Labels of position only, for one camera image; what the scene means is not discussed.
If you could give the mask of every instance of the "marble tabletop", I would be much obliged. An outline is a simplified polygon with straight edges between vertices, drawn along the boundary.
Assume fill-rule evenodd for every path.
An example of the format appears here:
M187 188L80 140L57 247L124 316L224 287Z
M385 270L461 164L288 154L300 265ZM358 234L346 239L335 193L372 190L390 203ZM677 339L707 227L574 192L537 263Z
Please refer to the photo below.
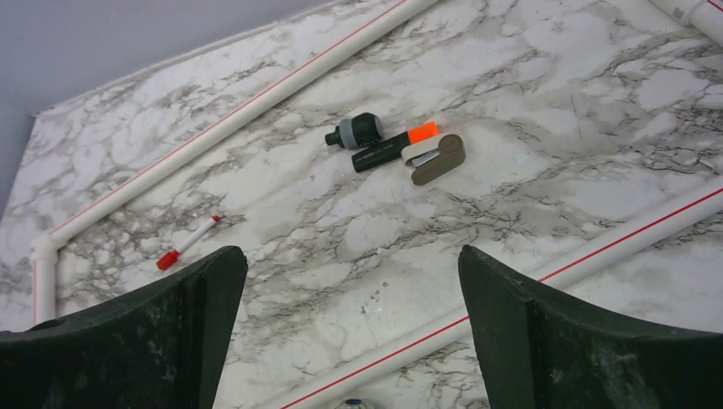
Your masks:
M335 3L42 112L0 226L0 328L31 323L28 244L393 4ZM456 257L518 269L720 173L723 50L646 0L442 0L81 233L69 314L238 245L250 271L216 407L248 408L463 304ZM324 145L342 117L434 120L467 159L424 187ZM574 287L656 322L723 331L717 215ZM385 408L486 407L471 339L359 391Z

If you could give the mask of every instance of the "orange highlighter cap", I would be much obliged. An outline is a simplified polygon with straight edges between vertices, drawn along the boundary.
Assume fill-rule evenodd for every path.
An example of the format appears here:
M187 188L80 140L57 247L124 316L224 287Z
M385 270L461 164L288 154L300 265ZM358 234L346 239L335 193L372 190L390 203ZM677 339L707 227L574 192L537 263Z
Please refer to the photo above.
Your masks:
M437 124L435 124L434 121L431 121L418 126L413 130L408 130L407 135L409 136L409 142L413 145L417 142L422 142L425 139L439 135L439 131L437 130Z

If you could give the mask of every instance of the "highlighter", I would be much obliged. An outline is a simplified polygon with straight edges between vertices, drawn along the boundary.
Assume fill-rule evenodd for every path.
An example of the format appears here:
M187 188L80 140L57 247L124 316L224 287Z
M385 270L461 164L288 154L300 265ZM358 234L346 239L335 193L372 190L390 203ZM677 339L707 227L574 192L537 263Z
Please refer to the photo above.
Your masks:
M401 158L402 149L437 134L439 134L437 125L434 122L428 122L355 153L351 157L351 163L354 165L356 173L362 173L364 170L370 170Z

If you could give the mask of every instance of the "red and white marker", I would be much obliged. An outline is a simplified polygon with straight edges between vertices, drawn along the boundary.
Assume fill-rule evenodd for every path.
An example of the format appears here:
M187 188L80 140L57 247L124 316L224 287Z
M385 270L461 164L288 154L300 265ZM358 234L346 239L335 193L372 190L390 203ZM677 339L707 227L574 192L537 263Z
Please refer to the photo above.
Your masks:
M188 249L193 243L198 241L198 239L201 238L201 236L204 235L205 232L211 230L214 224L216 224L219 220L221 220L221 217L219 216L213 216L210 219L208 219L204 224L202 224L199 228L196 229L195 232L191 233L190 236L188 236L187 239L181 243L178 247L173 249L172 251L169 251L165 253L165 256L162 256L157 262L156 265L161 270L167 270L170 268L173 264L175 264L178 261L178 256L181 255L184 251Z

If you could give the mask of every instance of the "gray wall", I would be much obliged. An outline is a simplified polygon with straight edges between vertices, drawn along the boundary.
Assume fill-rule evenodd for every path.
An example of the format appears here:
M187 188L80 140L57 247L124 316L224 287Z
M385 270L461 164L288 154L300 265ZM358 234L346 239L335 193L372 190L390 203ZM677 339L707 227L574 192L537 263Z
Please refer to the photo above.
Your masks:
M0 217L31 115L328 0L0 0Z

